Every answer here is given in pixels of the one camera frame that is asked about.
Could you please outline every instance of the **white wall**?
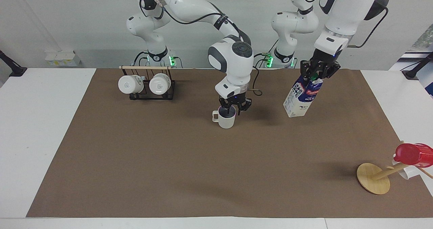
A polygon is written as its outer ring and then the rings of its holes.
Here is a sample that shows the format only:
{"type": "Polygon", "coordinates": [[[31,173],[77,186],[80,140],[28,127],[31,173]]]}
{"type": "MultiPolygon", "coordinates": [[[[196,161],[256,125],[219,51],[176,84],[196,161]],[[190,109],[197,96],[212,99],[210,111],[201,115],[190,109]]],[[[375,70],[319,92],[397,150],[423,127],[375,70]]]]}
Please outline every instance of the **white wall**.
{"type": "Polygon", "coordinates": [[[11,70],[4,62],[0,61],[0,88],[6,82],[8,75],[11,73],[11,70]]]}
{"type": "MultiPolygon", "coordinates": [[[[139,12],[136,0],[26,0],[63,50],[76,50],[85,67],[129,64],[144,42],[126,29],[126,19],[139,12]]],[[[271,19],[281,10],[296,10],[290,0],[209,0],[226,12],[252,39],[256,52],[267,51],[277,35],[271,19]]],[[[340,56],[345,68],[387,70],[433,23],[433,0],[391,0],[390,14],[362,49],[340,56]]],[[[320,29],[326,21],[318,6],[320,29]]],[[[28,67],[46,67],[46,41],[14,0],[0,0],[0,49],[28,67]]],[[[353,39],[360,44],[377,22],[364,22],[353,39]]],[[[207,48],[221,39],[211,25],[179,25],[160,29],[167,45],[186,67],[209,67],[207,48]]],[[[300,35],[296,56],[309,59],[320,30],[300,35]]]]}

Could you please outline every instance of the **wooden round base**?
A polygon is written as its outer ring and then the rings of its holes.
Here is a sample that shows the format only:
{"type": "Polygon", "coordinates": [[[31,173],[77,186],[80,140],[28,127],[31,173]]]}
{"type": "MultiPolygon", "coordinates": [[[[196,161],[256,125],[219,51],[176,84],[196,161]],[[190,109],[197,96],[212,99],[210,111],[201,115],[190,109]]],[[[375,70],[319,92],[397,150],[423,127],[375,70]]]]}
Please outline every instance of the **wooden round base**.
{"type": "Polygon", "coordinates": [[[358,176],[358,181],[365,189],[367,189],[368,192],[382,195],[386,194],[391,187],[389,178],[385,177],[376,181],[371,179],[372,175],[381,171],[382,169],[374,164],[364,163],[358,167],[356,174],[358,176]]]}

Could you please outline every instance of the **milk carton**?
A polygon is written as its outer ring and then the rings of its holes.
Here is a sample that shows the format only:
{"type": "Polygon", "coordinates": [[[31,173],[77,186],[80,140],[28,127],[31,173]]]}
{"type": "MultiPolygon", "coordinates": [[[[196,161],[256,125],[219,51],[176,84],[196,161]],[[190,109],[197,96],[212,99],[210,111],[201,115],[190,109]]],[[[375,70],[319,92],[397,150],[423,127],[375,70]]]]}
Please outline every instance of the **milk carton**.
{"type": "Polygon", "coordinates": [[[304,116],[306,114],[322,87],[323,80],[318,78],[314,81],[309,81],[306,86],[304,83],[304,79],[300,76],[283,104],[289,117],[304,116]]]}

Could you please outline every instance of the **green led light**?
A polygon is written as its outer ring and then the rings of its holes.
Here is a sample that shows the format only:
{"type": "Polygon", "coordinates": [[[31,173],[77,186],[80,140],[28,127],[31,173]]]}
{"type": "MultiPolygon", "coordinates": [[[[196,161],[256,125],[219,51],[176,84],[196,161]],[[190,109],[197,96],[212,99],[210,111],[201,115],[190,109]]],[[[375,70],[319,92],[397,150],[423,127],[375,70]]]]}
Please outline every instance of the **green led light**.
{"type": "Polygon", "coordinates": [[[272,63],[274,62],[274,58],[270,55],[268,55],[269,59],[268,62],[266,63],[266,67],[272,67],[272,63]]]}
{"type": "Polygon", "coordinates": [[[173,60],[172,56],[169,56],[168,58],[170,59],[170,64],[171,64],[172,67],[173,67],[174,65],[176,65],[176,61],[173,60]]]}
{"type": "Polygon", "coordinates": [[[291,68],[295,68],[297,64],[297,58],[293,58],[291,68]]]}

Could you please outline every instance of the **white table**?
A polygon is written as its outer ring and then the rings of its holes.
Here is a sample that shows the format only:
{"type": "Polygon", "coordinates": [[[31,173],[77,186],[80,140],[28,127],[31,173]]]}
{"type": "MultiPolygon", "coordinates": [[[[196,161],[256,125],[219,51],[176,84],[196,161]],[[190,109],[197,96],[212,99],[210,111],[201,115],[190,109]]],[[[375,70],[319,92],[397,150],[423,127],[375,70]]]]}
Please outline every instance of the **white table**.
{"type": "MultiPolygon", "coordinates": [[[[94,72],[95,69],[29,69],[23,77],[9,78],[0,88],[0,229],[431,227],[433,219],[25,219],[94,72]]],[[[433,99],[421,84],[407,81],[400,72],[362,73],[399,138],[433,145],[433,99]]],[[[433,181],[421,176],[433,194],[433,181]]]]}

